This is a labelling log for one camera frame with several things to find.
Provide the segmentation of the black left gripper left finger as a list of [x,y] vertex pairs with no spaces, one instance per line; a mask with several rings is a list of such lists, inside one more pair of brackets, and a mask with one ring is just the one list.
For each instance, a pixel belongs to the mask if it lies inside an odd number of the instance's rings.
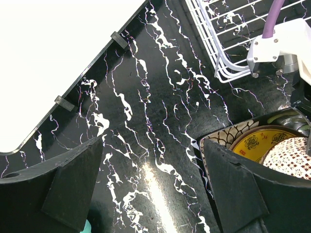
[[2,233],[83,231],[103,153],[101,137],[0,180]]

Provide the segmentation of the yellow round plate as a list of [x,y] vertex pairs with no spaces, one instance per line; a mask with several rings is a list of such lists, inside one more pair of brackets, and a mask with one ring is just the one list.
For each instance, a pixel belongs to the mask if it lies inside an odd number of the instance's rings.
[[230,150],[249,160],[260,163],[262,157],[277,143],[292,137],[303,137],[296,130],[283,126],[260,126],[242,134]]

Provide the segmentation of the beige red patterned bowl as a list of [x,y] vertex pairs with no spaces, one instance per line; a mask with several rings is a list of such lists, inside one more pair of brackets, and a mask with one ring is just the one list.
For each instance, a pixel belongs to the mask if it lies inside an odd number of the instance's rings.
[[261,164],[272,170],[311,179],[311,156],[307,154],[308,138],[292,137],[274,145],[261,159]]

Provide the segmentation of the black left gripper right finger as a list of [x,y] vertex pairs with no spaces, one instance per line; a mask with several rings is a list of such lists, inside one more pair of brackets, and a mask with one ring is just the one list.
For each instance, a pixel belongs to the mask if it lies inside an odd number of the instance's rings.
[[309,233],[311,183],[246,159],[210,139],[203,154],[225,233]]

